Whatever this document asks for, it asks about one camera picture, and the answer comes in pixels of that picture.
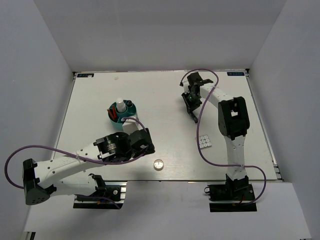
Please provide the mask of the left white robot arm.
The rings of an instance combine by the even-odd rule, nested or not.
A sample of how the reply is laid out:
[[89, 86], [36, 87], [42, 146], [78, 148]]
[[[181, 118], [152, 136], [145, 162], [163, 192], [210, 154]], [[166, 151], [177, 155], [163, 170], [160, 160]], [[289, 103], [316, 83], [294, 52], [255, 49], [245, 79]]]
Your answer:
[[23, 162], [22, 179], [25, 203], [28, 206], [47, 201], [59, 195], [82, 195], [99, 200], [105, 196], [102, 179], [89, 173], [85, 178], [79, 172], [102, 167], [124, 165], [155, 153], [148, 128], [130, 134], [116, 132], [97, 139], [76, 151], [64, 152], [59, 158]]

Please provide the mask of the red lip gloss tube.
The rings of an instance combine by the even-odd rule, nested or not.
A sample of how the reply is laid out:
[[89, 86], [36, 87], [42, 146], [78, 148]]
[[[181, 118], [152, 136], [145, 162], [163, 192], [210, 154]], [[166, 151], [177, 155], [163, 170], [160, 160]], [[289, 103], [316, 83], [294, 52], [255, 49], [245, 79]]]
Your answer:
[[110, 117], [111, 119], [113, 119], [114, 116], [113, 116], [112, 110], [111, 110], [110, 108], [108, 108], [108, 109], [107, 109], [107, 112], [108, 112], [109, 117]]
[[111, 111], [113, 114], [113, 120], [115, 121], [118, 118], [118, 116], [117, 116], [117, 112], [116, 112], [116, 107], [114, 105], [111, 106]]

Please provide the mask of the white bottle black cap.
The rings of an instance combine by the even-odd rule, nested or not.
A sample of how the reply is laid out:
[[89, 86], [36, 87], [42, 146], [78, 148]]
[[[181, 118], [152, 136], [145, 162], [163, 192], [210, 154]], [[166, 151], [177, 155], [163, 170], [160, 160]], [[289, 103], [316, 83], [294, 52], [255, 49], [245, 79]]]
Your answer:
[[132, 101], [131, 100], [127, 100], [126, 101], [126, 106], [127, 107], [131, 107], [133, 105]]

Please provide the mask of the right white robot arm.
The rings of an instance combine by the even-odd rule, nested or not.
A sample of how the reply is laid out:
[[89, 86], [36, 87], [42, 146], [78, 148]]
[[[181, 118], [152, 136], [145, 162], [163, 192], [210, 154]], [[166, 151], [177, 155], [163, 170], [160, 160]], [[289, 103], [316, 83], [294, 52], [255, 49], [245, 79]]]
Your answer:
[[199, 71], [188, 71], [181, 81], [183, 87], [183, 101], [187, 113], [200, 127], [202, 114], [195, 116], [194, 110], [201, 107], [204, 110], [206, 103], [217, 108], [217, 125], [224, 136], [227, 149], [226, 195], [236, 200], [243, 195], [244, 189], [249, 186], [249, 178], [245, 170], [244, 142], [250, 127], [250, 120], [246, 101], [242, 96], [234, 97], [217, 88], [218, 82], [202, 79]]

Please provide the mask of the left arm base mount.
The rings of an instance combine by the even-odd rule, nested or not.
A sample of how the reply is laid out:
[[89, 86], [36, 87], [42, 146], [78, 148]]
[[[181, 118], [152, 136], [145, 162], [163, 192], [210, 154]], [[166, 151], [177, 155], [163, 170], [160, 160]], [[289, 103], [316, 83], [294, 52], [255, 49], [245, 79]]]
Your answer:
[[96, 186], [88, 196], [76, 195], [74, 209], [120, 210], [124, 204], [127, 183], [106, 181], [101, 175], [90, 174]]

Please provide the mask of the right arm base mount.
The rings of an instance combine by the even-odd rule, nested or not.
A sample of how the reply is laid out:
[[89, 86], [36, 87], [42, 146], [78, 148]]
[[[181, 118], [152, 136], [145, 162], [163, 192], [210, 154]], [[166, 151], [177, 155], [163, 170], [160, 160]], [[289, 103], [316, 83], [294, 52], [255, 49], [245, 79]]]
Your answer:
[[235, 196], [231, 196], [224, 184], [210, 184], [204, 188], [204, 193], [209, 196], [209, 210], [211, 213], [237, 213], [256, 212], [256, 203], [253, 186], [241, 190]]

